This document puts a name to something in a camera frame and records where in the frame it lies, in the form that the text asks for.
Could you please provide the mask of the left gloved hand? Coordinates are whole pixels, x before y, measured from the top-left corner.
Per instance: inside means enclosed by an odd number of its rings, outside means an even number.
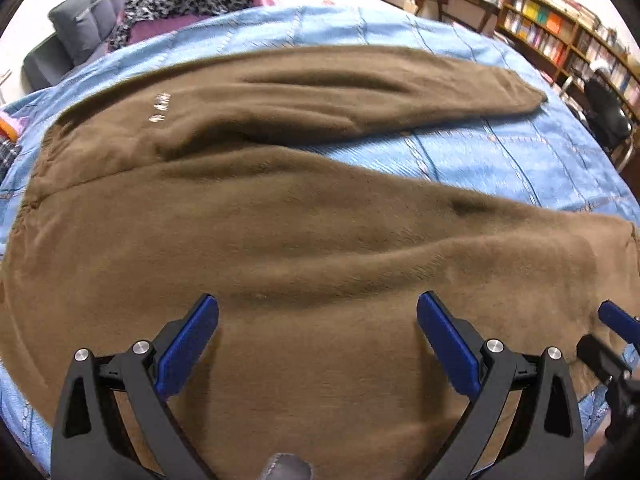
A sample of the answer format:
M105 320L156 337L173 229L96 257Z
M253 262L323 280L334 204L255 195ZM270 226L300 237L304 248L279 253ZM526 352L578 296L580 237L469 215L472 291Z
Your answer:
M274 454L266 463L260 480L312 480L312 467L291 453Z

